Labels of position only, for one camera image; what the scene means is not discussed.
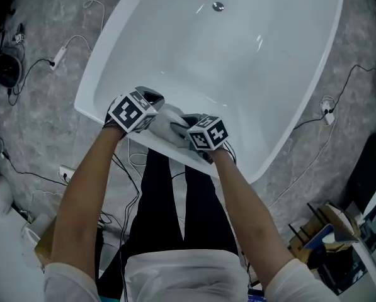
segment white wall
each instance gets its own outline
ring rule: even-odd
[[[372,253],[376,263],[376,250]],[[340,296],[341,302],[376,302],[376,287],[369,273],[347,289]]]
[[[25,223],[12,208],[0,218],[0,302],[43,301],[43,273],[27,266],[29,256],[23,255],[20,233]]]

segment white sleeve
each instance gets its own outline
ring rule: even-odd
[[[79,269],[51,263],[45,268],[45,302],[100,302],[93,279]]]
[[[270,302],[339,302],[339,298],[298,259],[291,260],[276,274],[265,297]]]

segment electrical outlet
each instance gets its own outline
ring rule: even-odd
[[[325,113],[325,111],[329,111],[331,109],[331,106],[329,105],[328,101],[323,101],[321,103],[321,111],[322,113]],[[325,115],[324,120],[326,124],[331,125],[334,122],[334,114],[333,113],[328,113]]]
[[[66,179],[64,179],[64,180],[66,180],[67,182],[69,182],[70,179],[72,179],[74,171],[75,171],[74,169],[68,168],[65,165],[61,165],[59,167],[60,176],[64,179],[64,174],[66,174]]]

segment white cube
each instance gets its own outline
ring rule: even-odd
[[[193,125],[188,134],[196,150],[202,151],[215,150],[229,138],[222,119],[212,115]]]
[[[141,132],[158,114],[138,91],[117,97],[108,112],[127,133]]]

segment drain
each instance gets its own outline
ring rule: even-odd
[[[213,9],[218,13],[224,10],[224,5],[222,3],[213,3]]]

